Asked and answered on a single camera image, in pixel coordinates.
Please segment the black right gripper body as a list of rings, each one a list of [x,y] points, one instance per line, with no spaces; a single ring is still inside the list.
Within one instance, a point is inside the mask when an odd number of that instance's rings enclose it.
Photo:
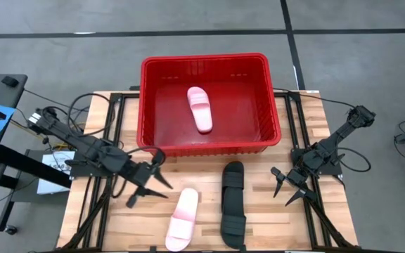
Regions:
[[[292,185],[301,187],[304,183],[306,183],[309,176],[314,175],[315,168],[308,167],[305,164],[294,164],[293,168],[288,172],[286,178]]]

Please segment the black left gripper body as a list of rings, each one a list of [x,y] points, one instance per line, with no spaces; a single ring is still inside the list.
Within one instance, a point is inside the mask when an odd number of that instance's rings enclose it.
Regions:
[[[129,160],[117,173],[126,181],[137,186],[145,186],[152,176],[151,165],[147,162],[133,162]]]

